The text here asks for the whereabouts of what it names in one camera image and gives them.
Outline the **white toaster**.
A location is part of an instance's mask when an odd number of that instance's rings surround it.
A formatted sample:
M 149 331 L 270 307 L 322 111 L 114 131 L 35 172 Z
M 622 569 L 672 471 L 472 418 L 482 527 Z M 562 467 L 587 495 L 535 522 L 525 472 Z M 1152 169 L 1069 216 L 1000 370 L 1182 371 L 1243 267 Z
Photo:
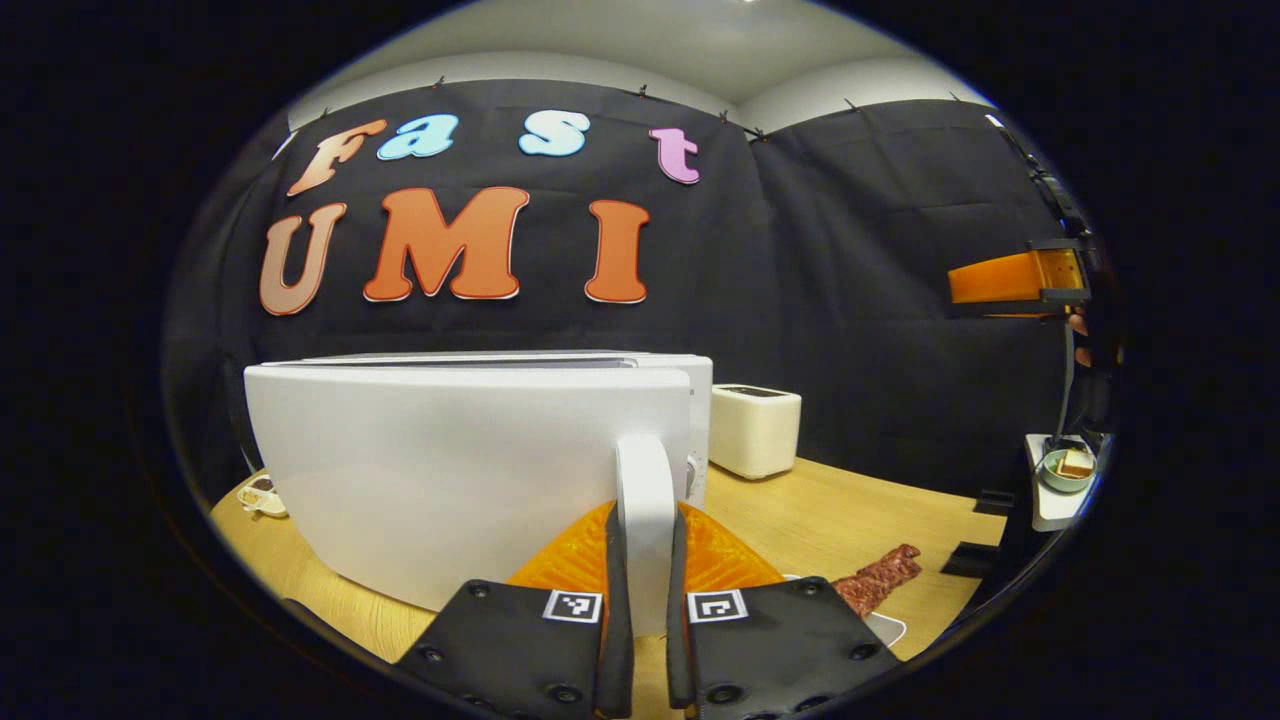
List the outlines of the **white toaster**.
M 749 480 L 790 471 L 797 456 L 803 397 L 745 384 L 710 388 L 709 461 Z

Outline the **white divided snack tray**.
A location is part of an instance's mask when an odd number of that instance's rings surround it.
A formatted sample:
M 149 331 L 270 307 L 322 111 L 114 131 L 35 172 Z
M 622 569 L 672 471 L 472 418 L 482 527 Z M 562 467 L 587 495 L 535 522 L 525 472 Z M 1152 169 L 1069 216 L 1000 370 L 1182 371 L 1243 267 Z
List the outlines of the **white divided snack tray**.
M 268 518 L 287 518 L 289 515 L 271 477 L 266 473 L 247 479 L 236 492 L 236 498 L 242 509 L 250 514 Z

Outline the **white side shelf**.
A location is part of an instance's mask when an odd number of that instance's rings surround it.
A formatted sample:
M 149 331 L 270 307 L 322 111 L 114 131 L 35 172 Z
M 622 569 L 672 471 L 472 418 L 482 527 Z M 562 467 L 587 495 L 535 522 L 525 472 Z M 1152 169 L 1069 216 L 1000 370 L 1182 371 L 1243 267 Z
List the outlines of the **white side shelf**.
M 1065 454 L 1065 450 L 1053 451 L 1053 457 L 1046 462 L 1044 442 L 1050 438 L 1048 434 L 1024 436 L 1024 448 L 1030 469 L 1030 528 L 1039 533 L 1068 529 L 1085 510 L 1087 501 L 1098 479 L 1096 456 L 1091 450 L 1084 448 L 1084 452 L 1094 460 L 1094 466 L 1087 478 L 1082 478 L 1079 482 L 1071 479 L 1068 483 L 1069 486 L 1074 483 L 1076 488 L 1062 491 L 1048 483 L 1046 479 L 1055 477 L 1053 469 L 1059 465 L 1059 456 Z

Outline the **raw meat strip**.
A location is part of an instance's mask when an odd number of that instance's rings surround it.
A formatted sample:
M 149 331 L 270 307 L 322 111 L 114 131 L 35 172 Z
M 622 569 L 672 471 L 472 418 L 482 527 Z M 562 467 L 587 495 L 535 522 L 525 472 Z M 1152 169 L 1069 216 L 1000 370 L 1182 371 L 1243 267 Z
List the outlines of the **raw meat strip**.
M 865 619 L 900 585 L 922 574 L 922 566 L 916 561 L 920 555 L 918 547 L 900 544 L 852 575 L 832 582 L 831 585 L 859 618 Z

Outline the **green bowl with food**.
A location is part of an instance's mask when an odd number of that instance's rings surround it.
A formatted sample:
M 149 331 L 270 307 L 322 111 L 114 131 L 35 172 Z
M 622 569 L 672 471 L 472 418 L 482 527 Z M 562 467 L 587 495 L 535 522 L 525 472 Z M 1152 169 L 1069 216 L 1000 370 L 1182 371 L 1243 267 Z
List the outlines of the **green bowl with food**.
M 1096 459 L 1087 448 L 1056 448 L 1041 459 L 1037 475 L 1055 492 L 1075 495 L 1091 484 L 1094 471 Z

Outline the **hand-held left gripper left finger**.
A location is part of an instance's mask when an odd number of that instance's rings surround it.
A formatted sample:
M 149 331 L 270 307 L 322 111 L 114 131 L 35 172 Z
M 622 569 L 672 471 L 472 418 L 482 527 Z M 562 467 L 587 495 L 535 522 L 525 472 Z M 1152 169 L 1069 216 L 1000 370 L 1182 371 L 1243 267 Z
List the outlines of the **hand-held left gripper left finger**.
M 627 720 L 634 632 L 614 503 L 593 509 L 507 583 L 465 582 L 396 666 L 512 720 Z

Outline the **white microwave oven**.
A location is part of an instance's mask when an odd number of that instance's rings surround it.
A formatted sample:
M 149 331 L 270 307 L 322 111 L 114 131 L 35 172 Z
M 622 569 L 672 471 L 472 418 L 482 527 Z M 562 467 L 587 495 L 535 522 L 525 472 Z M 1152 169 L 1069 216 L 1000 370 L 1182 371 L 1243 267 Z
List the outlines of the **white microwave oven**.
M 333 571 L 439 611 L 512 582 L 613 503 L 630 620 L 667 630 L 675 519 L 705 498 L 713 363 L 690 354 L 404 354 L 243 373 L 253 441 Z

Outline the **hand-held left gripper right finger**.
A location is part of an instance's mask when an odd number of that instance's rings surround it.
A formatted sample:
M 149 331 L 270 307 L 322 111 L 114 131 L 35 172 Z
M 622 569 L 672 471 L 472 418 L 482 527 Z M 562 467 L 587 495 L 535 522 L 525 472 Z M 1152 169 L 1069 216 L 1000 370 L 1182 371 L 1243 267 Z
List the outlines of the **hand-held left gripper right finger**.
M 827 579 L 785 580 L 689 505 L 676 521 L 667 618 L 668 702 L 691 720 L 783 720 L 901 664 Z

